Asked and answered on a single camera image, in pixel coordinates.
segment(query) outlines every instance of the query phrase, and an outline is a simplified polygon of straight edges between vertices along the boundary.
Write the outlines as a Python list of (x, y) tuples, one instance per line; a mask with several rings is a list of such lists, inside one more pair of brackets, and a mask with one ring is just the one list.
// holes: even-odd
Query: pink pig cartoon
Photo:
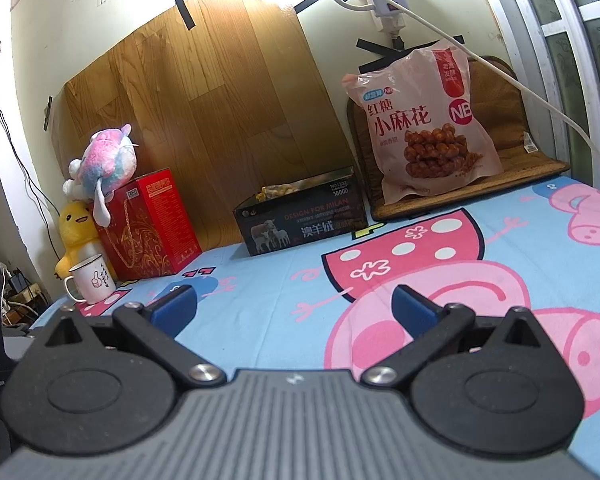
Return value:
[[(407, 284), (437, 304), (464, 303), (479, 316), (504, 316), (515, 305), (530, 307), (525, 283), (511, 269), (485, 261), (439, 264), (388, 280), (363, 294), (334, 325), (325, 368), (349, 368), (356, 379), (413, 338), (394, 319), (391, 295)], [(600, 314), (578, 308), (534, 311), (575, 375), (585, 397), (584, 417), (600, 409)]]
[(571, 184), (554, 192), (549, 203), (573, 214), (569, 237), (587, 245), (600, 245), (600, 192), (585, 184)]

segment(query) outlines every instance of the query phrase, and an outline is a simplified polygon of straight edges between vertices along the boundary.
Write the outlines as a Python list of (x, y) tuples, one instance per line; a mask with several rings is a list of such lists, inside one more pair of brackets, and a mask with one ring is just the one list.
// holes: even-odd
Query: bed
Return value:
[[(237, 368), (365, 368), (411, 341), (390, 297), (405, 283), (439, 304), (500, 316), (531, 308), (574, 372), (585, 418), (570, 451), (600, 476), (600, 192), (558, 176), (419, 218), (250, 257), (208, 251), (177, 276), (124, 282), (82, 310), (110, 314), (188, 283), (195, 318), (177, 336)], [(56, 301), (43, 324), (67, 298)]]

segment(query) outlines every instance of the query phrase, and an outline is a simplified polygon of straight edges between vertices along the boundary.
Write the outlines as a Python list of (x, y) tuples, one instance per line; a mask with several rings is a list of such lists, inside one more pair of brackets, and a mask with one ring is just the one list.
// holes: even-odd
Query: metal screw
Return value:
[(388, 384), (392, 382), (398, 374), (393, 368), (388, 366), (376, 366), (365, 372), (365, 382), (372, 384)]
[(205, 383), (215, 381), (220, 375), (222, 375), (220, 369), (209, 363), (195, 365), (193, 368), (189, 369), (189, 377)]

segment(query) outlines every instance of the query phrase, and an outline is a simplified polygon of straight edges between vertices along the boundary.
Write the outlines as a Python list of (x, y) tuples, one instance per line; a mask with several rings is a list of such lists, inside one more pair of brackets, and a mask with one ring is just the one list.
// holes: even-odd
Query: open box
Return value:
[[(485, 56), (491, 64), (515, 77), (501, 59)], [(400, 202), (385, 204), (382, 196), (382, 173), (371, 147), (365, 111), (351, 99), (347, 105), (349, 127), (356, 147), (371, 216), (377, 221), (415, 216), (454, 202), (503, 189), (539, 178), (562, 173), (569, 165), (542, 152), (527, 153), (524, 133), (529, 131), (520, 91), (487, 67), (469, 60), (471, 74), (471, 108), (487, 130), (502, 162), (504, 172), (474, 180), (465, 187), (436, 196), (409, 195)]]
[(352, 167), (292, 183), (302, 189), (234, 211), (251, 256), (322, 240), (367, 226), (362, 190)]

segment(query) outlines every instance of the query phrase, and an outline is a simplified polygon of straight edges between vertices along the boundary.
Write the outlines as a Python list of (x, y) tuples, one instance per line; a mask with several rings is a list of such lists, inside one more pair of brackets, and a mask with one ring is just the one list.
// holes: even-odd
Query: snack bag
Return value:
[(502, 172), (469, 103), (469, 62), (447, 40), (342, 84), (366, 111), (384, 202), (431, 196)]

